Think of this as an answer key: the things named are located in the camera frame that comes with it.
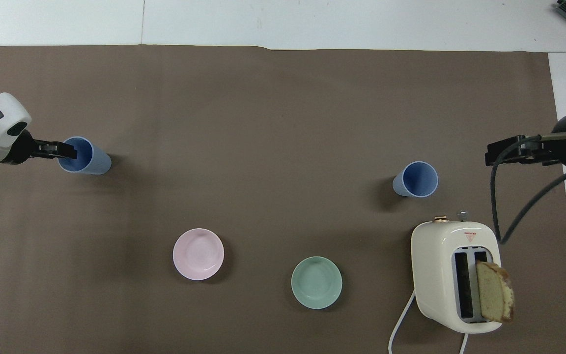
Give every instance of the bread slice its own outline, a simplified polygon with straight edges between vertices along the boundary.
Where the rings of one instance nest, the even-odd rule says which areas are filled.
[[[502,267],[490,262],[476,261],[481,315],[490,321],[512,322],[514,292],[510,276]]]

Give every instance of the green bowl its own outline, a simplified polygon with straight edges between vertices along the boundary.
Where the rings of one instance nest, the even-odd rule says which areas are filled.
[[[330,260],[314,256],[302,260],[292,273],[292,292],[296,300],[310,309],[324,309],[338,299],[342,275]]]

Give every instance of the white table surface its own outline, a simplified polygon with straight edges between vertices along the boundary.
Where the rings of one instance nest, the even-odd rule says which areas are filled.
[[[555,0],[0,0],[0,45],[549,52],[557,114],[562,118],[566,20],[554,4]]]

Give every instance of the power cord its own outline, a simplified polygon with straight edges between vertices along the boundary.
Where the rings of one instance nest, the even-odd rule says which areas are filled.
[[[519,211],[519,214],[512,221],[512,224],[510,224],[510,227],[508,227],[508,231],[506,232],[506,235],[501,240],[502,244],[505,244],[508,241],[510,235],[512,234],[512,231],[514,231],[514,229],[517,227],[521,219],[523,219],[523,217],[528,213],[530,208],[532,208],[532,206],[534,206],[534,204],[536,204],[544,195],[546,195],[550,190],[552,190],[555,186],[562,183],[564,180],[566,180],[566,173],[558,177],[557,179],[553,180],[550,184],[548,184],[543,189],[541,189],[536,195],[534,195],[534,197],[532,197],[532,199],[530,199],[530,201],[528,201],[527,204],[525,204],[523,209]]]
[[[399,330],[400,324],[403,322],[403,318],[407,314],[407,310],[409,310],[409,308],[412,306],[412,302],[414,301],[415,297],[416,291],[412,291],[412,295],[409,297],[409,300],[407,301],[407,304],[405,305],[405,308],[403,309],[403,312],[401,313],[401,316],[399,317],[399,320],[397,321],[397,324],[393,329],[393,333],[390,334],[390,340],[388,341],[388,354],[393,354],[393,341],[395,341],[395,336],[397,334],[397,331]],[[464,349],[467,347],[467,340],[469,340],[469,334],[465,333],[464,337],[462,338],[462,347],[460,347],[460,354],[464,354]]]
[[[490,171],[490,204],[492,206],[492,225],[495,231],[495,237],[497,238],[497,242],[501,242],[501,233],[499,231],[499,220],[497,219],[497,195],[495,192],[495,179],[497,177],[497,168],[499,168],[499,164],[510,154],[515,148],[519,146],[530,143],[530,142],[537,142],[541,140],[541,135],[534,135],[532,137],[527,137],[523,139],[519,139],[516,143],[508,146],[505,150],[497,156],[495,160],[495,164],[492,165],[492,170]]]

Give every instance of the toaster knob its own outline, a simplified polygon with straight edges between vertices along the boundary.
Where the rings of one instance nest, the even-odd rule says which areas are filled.
[[[468,219],[469,219],[469,212],[468,211],[466,211],[466,210],[458,211],[458,220],[465,222]]]
[[[447,222],[447,221],[449,221],[449,219],[447,219],[446,215],[442,215],[442,216],[434,216],[434,219],[432,221],[433,222]]]

